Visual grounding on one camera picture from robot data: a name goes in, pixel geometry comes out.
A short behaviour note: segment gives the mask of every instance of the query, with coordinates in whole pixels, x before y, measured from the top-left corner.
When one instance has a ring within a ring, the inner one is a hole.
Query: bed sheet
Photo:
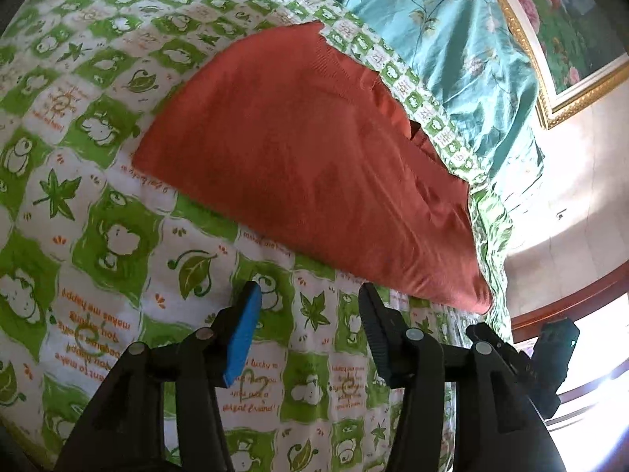
[[[418,77],[334,0],[29,0],[0,39],[0,417],[51,467],[134,340],[178,342],[246,280],[263,310],[242,375],[218,392],[241,472],[382,470],[402,392],[378,377],[359,278],[195,205],[131,167],[168,98],[233,40],[318,19],[337,49],[381,74],[444,164],[471,183],[486,320],[509,339],[502,264],[510,220],[476,155]],[[441,342],[482,317],[380,288]],[[441,469],[452,462],[448,388]],[[166,391],[169,458],[178,460]]]
[[[443,104],[511,211],[539,185],[538,82],[496,0],[336,0],[369,23]]]

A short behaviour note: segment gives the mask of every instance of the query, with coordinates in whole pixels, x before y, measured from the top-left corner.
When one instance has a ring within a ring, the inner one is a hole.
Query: folded garment
[[[485,313],[467,212],[379,75],[319,22],[233,43],[166,106],[133,164],[195,201],[342,271]]]

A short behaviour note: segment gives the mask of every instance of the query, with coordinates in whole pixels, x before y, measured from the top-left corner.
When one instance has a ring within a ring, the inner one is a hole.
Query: framed painting
[[[629,78],[629,31],[595,0],[498,2],[537,73],[537,113],[546,129]]]

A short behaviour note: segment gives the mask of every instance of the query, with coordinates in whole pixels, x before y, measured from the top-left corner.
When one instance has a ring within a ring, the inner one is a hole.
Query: patterned bedspread
[[[401,409],[358,314],[361,280],[195,205],[131,167],[168,98],[239,37],[318,19],[381,74],[444,164],[471,183],[487,320],[509,337],[502,269],[510,220],[479,157],[373,29],[334,0],[29,0],[0,39],[0,417],[52,467],[134,340],[183,339],[246,280],[263,311],[242,375],[219,392],[236,470],[381,470]],[[480,317],[380,288],[407,322],[466,345]],[[178,460],[174,392],[166,445]],[[454,445],[447,391],[441,465]]]

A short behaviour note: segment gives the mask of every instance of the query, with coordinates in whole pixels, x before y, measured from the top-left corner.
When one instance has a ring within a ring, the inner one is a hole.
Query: beige wall
[[[546,155],[542,189],[535,209],[514,215],[505,264],[512,317],[629,260],[629,81],[553,129],[540,129],[537,139]]]

